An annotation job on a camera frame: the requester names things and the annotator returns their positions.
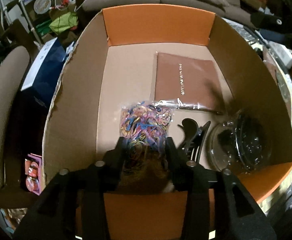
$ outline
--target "rubber band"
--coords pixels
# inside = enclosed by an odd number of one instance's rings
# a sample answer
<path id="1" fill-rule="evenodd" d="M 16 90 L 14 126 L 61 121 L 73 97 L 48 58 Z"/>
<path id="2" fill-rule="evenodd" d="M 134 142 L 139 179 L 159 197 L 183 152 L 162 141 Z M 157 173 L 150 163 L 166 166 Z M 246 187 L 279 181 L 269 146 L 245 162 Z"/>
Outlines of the rubber band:
<path id="1" fill-rule="evenodd" d="M 120 136 L 126 138 L 129 148 L 134 148 L 139 142 L 162 155 L 172 115 L 170 108 L 155 106 L 153 103 L 141 102 L 123 108 Z"/>

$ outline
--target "green bag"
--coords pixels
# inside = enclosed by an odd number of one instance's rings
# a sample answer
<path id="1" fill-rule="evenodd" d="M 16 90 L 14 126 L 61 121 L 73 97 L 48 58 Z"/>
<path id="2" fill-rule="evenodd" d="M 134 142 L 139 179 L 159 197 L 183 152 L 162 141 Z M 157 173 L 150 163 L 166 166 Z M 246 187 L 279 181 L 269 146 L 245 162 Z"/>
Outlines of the green bag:
<path id="1" fill-rule="evenodd" d="M 49 27 L 55 32 L 57 35 L 68 30 L 78 24 L 78 17 L 75 13 L 68 12 L 63 14 L 62 16 L 56 18 Z"/>

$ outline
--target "plastic wrap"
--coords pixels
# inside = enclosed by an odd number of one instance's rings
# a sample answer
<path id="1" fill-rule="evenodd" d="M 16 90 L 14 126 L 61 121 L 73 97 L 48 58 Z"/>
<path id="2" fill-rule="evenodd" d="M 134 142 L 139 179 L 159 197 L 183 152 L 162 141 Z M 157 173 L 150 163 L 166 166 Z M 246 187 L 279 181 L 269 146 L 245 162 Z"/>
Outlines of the plastic wrap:
<path id="1" fill-rule="evenodd" d="M 125 137 L 129 152 L 124 175 L 135 175 L 132 180 L 138 180 L 147 166 L 151 166 L 157 177 L 166 176 L 165 139 L 173 121 L 173 111 L 154 102 L 138 102 L 122 108 L 120 136 Z"/>
<path id="2" fill-rule="evenodd" d="M 207 107 L 202 106 L 200 103 L 194 104 L 194 103 L 182 102 L 180 98 L 177 98 L 177 100 L 160 100 L 158 101 L 157 105 L 166 106 L 166 107 L 175 108 L 175 109 L 198 110 L 198 111 L 212 112 L 215 114 L 223 114 L 220 111 L 208 109 Z"/>
<path id="3" fill-rule="evenodd" d="M 225 111 L 221 84 L 212 60 L 157 53 L 154 98 L 166 102 L 175 100 L 179 109 Z"/>

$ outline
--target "armrest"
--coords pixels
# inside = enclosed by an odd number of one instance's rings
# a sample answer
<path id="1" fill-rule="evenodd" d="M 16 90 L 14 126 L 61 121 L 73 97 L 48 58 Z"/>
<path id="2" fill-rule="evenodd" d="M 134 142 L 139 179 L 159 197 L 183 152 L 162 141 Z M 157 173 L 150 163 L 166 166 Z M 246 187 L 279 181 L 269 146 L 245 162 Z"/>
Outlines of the armrest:
<path id="1" fill-rule="evenodd" d="M 29 63 L 27 50 L 17 47 L 0 66 L 0 188 L 4 185 L 3 147 L 10 108 Z"/>

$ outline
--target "plastic bag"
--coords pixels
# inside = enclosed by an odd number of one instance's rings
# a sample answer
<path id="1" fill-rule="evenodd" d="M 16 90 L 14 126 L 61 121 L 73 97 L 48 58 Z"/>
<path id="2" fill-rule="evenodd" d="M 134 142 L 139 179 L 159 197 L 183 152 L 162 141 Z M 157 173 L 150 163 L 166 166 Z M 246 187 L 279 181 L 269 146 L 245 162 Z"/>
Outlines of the plastic bag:
<path id="1" fill-rule="evenodd" d="M 215 111 L 213 109 L 209 109 L 205 106 L 202 106 L 199 103 L 197 104 L 184 103 L 180 100 L 180 98 L 177 98 L 176 100 L 160 100 L 156 104 L 158 106 L 166 106 L 166 107 L 175 108 L 175 109 L 198 110 L 198 111 L 212 112 L 215 114 L 223 114 L 222 112 Z"/>
<path id="2" fill-rule="evenodd" d="M 130 148 L 140 143 L 163 154 L 172 120 L 172 108 L 153 102 L 138 102 L 130 107 L 123 107 L 120 136 L 126 138 Z"/>
<path id="3" fill-rule="evenodd" d="M 120 136 L 126 138 L 129 154 L 124 164 L 122 184 L 140 179 L 147 166 L 158 178 L 167 176 L 165 139 L 173 121 L 173 111 L 167 106 L 144 101 L 122 108 Z"/>

